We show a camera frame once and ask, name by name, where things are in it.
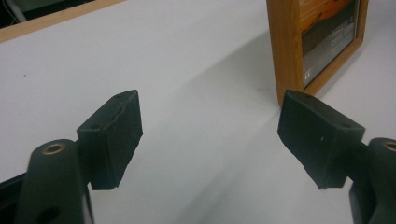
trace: table surface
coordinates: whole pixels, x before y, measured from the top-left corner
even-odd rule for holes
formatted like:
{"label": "table surface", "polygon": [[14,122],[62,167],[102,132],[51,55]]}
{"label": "table surface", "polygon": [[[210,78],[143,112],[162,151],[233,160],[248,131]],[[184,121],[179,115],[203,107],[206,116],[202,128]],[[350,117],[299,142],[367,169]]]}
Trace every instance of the table surface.
{"label": "table surface", "polygon": [[[318,98],[396,138],[396,2]],[[0,181],[112,95],[138,90],[144,135],[96,223],[352,223],[348,180],[318,190],[282,145],[265,1],[130,0],[0,44]]]}

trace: brass rivet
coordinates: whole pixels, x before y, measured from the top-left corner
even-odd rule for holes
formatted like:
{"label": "brass rivet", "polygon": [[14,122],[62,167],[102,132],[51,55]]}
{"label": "brass rivet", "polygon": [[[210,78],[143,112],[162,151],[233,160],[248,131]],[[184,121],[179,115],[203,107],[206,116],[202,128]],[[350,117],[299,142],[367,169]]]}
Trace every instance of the brass rivet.
{"label": "brass rivet", "polygon": [[66,145],[64,143],[54,143],[49,146],[46,146],[41,152],[44,155],[50,156],[53,154],[57,154],[64,150],[66,148]]}
{"label": "brass rivet", "polygon": [[384,143],[384,147],[386,147],[390,151],[396,152],[396,142],[386,142]]}

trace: clamp jaw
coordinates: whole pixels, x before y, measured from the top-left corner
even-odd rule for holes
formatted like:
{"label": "clamp jaw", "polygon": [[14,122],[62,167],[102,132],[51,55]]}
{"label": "clamp jaw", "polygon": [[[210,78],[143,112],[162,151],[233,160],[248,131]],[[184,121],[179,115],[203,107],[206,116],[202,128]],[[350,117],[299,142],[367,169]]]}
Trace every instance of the clamp jaw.
{"label": "clamp jaw", "polygon": [[353,180],[349,200],[355,224],[396,223],[396,141],[361,142],[364,128],[317,98],[286,91],[278,134],[318,188]]}
{"label": "clamp jaw", "polygon": [[88,183],[118,187],[143,134],[137,91],[110,98],[77,133],[38,147],[25,174],[0,184],[1,223],[93,223]]}

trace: wooden trim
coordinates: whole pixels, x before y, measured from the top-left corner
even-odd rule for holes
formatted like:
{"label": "wooden trim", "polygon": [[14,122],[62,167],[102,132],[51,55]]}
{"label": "wooden trim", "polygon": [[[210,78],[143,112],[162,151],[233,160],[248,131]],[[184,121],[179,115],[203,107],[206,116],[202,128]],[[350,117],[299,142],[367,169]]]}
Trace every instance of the wooden trim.
{"label": "wooden trim", "polygon": [[280,105],[286,90],[316,94],[359,48],[364,37],[368,0],[360,0],[355,39],[307,86],[303,79],[303,48],[299,0],[267,0],[268,21]]}
{"label": "wooden trim", "polygon": [[125,0],[95,0],[77,7],[71,7],[44,17],[0,29],[0,43],[123,1]]}

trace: framed picture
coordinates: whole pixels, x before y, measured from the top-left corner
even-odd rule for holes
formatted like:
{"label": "framed picture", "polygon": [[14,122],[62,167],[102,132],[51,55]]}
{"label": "framed picture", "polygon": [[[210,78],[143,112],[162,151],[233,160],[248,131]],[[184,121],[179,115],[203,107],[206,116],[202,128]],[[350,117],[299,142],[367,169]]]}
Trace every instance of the framed picture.
{"label": "framed picture", "polygon": [[280,104],[317,93],[361,45],[368,0],[267,0]]}

